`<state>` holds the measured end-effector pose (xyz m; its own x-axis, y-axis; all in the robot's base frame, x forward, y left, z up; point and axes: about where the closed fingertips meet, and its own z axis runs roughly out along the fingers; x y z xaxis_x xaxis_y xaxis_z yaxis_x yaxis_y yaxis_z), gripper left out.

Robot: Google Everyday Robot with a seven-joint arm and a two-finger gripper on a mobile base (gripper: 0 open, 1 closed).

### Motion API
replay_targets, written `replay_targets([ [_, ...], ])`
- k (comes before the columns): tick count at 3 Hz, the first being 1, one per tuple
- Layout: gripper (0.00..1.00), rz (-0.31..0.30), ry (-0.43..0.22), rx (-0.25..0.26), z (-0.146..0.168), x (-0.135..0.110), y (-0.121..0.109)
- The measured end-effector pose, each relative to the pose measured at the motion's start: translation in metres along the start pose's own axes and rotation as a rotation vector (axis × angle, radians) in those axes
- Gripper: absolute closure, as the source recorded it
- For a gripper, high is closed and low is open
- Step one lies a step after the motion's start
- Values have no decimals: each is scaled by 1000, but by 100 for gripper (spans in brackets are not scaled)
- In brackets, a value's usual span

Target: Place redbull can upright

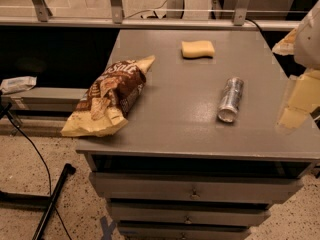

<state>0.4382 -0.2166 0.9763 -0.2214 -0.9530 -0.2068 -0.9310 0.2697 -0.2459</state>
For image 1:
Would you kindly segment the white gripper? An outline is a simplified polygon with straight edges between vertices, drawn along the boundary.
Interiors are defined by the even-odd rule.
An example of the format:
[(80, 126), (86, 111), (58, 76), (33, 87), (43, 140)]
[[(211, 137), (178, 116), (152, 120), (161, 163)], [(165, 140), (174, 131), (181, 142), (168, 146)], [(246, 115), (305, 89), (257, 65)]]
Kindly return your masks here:
[(300, 22), (277, 42), (272, 52), (293, 55), (296, 63), (308, 68), (297, 78), (291, 78), (283, 99), (277, 124), (286, 129), (298, 129), (320, 106), (320, 0)]

